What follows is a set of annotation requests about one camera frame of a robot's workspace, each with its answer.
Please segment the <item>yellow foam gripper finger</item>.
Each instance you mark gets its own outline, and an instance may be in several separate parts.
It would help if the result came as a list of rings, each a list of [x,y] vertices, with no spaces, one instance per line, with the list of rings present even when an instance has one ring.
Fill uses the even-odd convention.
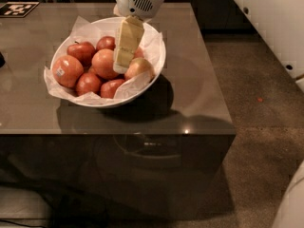
[[[114,49],[113,69],[119,74],[124,74],[129,68],[135,51],[143,38],[143,21],[136,16],[125,17],[118,29],[116,47]]]

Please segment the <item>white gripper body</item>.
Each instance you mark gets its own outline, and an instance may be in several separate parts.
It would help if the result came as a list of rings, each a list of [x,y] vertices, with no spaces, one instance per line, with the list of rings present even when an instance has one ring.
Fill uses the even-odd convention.
[[[164,0],[115,0],[114,14],[122,17],[136,16],[150,20],[158,12]]]

